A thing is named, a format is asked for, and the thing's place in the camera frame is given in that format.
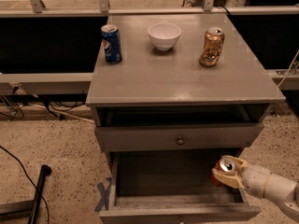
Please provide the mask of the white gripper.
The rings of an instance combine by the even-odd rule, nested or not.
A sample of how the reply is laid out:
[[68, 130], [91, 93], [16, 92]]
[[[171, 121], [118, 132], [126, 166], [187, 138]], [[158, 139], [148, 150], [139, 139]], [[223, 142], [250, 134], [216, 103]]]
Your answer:
[[211, 180], [215, 185], [245, 188], [249, 195], [263, 197], [266, 180], [271, 175], [269, 169], [260, 165], [249, 165], [247, 161], [229, 155], [221, 157], [220, 168], [221, 170], [212, 169]]

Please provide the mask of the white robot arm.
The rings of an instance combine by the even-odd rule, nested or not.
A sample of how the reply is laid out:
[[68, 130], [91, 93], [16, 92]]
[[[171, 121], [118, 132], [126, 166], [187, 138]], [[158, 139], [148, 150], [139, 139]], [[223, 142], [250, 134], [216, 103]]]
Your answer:
[[274, 203], [285, 216], [299, 222], [297, 182], [229, 155], [223, 155], [216, 162], [211, 175], [226, 186], [243, 189], [250, 196]]

